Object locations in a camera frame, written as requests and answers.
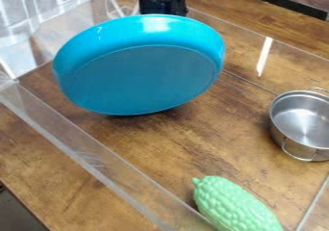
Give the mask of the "blue round plastic tray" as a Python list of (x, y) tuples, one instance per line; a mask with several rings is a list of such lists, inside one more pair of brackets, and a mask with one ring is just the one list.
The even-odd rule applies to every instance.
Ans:
[(130, 15), (77, 33), (52, 62), (67, 98), (91, 112), (135, 116), (178, 107), (214, 84), (226, 45), (206, 23)]

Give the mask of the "green bitter gourd toy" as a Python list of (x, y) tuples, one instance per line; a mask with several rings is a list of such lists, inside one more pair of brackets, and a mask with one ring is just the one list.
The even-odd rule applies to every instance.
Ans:
[(266, 205), (226, 178), (204, 176), (191, 182), (199, 212), (218, 231), (282, 231)]

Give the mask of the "dark furniture edge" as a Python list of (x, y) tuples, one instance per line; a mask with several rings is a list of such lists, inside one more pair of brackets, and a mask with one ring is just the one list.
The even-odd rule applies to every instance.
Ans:
[(259, 0), (259, 1), (267, 2), (278, 7), (289, 9), (295, 13), (301, 13), (322, 21), (329, 21), (329, 12), (317, 9), (311, 6), (307, 6), (305, 4), (301, 4), (298, 2), (294, 2), (291, 0)]

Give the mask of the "clear acrylic barrier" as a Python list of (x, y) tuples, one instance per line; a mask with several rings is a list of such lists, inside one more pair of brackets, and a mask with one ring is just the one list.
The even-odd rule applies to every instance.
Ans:
[(0, 67), (0, 183), (51, 231), (214, 231), (192, 201), (207, 175), (253, 193), (283, 231), (329, 231), (329, 162), (289, 157), (267, 130), (281, 93), (329, 89), (329, 22), (257, 0), (187, 2), (224, 38), (224, 69), (194, 101), (154, 115), (77, 108), (51, 74), (68, 38), (136, 0), (91, 0), (43, 24), (35, 69)]

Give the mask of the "silver steel pot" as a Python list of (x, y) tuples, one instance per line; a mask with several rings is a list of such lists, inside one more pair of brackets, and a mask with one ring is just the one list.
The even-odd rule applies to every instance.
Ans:
[(303, 162), (329, 161), (329, 90), (279, 94), (269, 109), (269, 132), (282, 152)]

